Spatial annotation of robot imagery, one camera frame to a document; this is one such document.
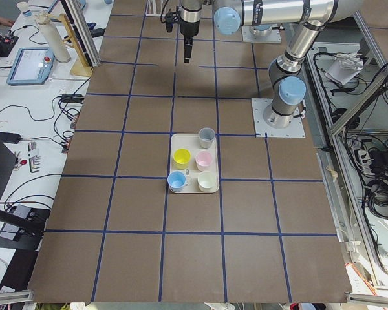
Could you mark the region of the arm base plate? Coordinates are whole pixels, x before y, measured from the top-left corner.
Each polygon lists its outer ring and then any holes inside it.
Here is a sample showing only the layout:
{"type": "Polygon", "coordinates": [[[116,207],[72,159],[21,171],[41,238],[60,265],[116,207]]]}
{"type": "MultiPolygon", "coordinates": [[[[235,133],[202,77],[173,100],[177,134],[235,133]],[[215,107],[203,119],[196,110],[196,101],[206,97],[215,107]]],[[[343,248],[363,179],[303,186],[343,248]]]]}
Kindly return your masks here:
{"type": "Polygon", "coordinates": [[[271,98],[252,98],[252,112],[257,137],[305,138],[302,119],[276,114],[271,98]]]}
{"type": "Polygon", "coordinates": [[[244,26],[241,30],[242,40],[247,43],[281,44],[282,42],[278,24],[272,24],[263,30],[252,26],[244,26]]]}

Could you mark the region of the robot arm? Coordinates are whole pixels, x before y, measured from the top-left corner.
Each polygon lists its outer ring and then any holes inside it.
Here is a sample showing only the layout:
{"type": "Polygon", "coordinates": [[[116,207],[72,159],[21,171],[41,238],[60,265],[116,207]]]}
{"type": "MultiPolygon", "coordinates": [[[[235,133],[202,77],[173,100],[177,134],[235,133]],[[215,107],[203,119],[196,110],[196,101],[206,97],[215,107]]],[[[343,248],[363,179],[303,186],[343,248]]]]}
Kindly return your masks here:
{"type": "Polygon", "coordinates": [[[191,59],[193,38],[199,32],[205,5],[212,6],[214,25],[224,35],[244,26],[298,24],[286,50],[269,68],[274,98],[264,110],[264,120],[273,128],[283,129],[289,126],[305,97],[306,86],[298,74],[310,47],[328,23],[351,16],[363,1],[182,1],[173,20],[184,37],[185,63],[191,59]]]}

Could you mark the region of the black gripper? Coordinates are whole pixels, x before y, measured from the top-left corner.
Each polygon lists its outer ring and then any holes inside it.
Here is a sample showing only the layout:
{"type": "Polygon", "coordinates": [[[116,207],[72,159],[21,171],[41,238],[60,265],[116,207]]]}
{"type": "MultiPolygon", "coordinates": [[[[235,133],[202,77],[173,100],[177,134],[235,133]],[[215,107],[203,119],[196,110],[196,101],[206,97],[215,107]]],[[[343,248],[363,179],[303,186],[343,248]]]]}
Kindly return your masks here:
{"type": "Polygon", "coordinates": [[[193,49],[193,38],[199,32],[199,21],[191,23],[180,20],[180,33],[184,36],[184,62],[189,63],[193,49]]]}

